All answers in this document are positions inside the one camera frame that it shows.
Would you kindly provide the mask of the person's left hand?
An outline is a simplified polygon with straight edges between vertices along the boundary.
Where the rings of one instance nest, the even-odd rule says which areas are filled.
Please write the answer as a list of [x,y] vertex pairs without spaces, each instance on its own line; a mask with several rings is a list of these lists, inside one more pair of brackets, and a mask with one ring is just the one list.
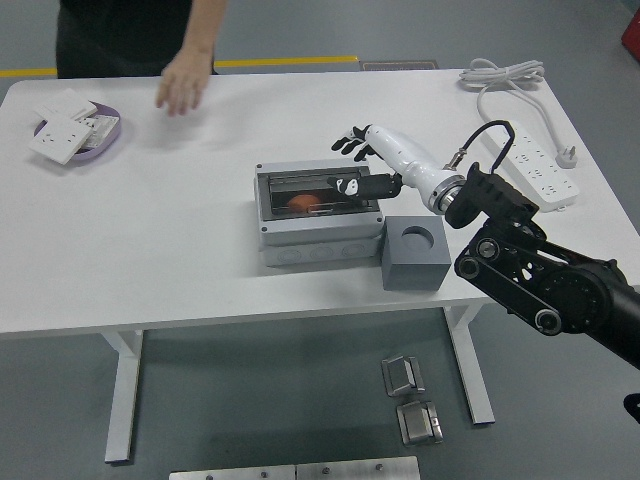
[[163,69],[155,105],[168,116],[196,110],[212,75],[213,51],[182,47]]

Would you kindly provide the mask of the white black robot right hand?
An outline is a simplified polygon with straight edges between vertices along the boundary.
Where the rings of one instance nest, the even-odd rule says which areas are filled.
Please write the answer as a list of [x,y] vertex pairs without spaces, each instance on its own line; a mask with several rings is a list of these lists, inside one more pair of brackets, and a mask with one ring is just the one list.
[[404,186],[416,189],[423,204],[433,213],[446,212],[445,197],[464,184],[464,177],[440,168],[433,156],[410,137],[379,125],[354,127],[332,149],[344,155],[357,150],[354,160],[361,162],[375,155],[394,173],[331,176],[327,183],[339,193],[362,200],[395,198]]

